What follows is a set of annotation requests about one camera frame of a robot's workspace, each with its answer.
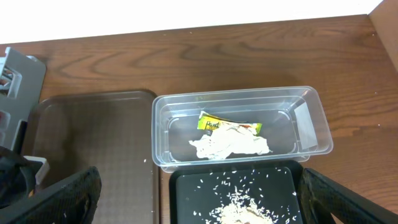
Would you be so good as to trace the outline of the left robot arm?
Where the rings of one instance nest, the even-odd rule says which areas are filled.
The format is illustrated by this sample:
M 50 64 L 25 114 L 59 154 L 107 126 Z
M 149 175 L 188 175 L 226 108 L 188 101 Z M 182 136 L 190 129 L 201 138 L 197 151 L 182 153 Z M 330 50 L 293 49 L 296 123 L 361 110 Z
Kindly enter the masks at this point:
M 46 158 L 22 156 L 1 146 L 1 209 L 33 196 L 49 170 Z

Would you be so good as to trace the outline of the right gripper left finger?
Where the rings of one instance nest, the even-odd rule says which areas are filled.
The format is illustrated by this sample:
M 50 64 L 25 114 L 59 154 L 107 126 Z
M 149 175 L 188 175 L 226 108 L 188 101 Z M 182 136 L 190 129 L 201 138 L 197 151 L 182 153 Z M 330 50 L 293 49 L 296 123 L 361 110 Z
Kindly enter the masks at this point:
M 1 223 L 92 223 L 101 193 L 94 166 L 1 209 Z

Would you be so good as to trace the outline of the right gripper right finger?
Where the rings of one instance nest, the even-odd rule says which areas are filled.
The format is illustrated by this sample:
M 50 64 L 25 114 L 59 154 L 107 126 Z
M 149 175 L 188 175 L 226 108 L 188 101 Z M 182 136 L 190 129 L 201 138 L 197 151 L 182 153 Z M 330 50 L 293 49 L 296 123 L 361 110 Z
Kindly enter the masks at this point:
M 397 224 L 397 214 L 305 168 L 298 185 L 301 212 L 307 223 Z

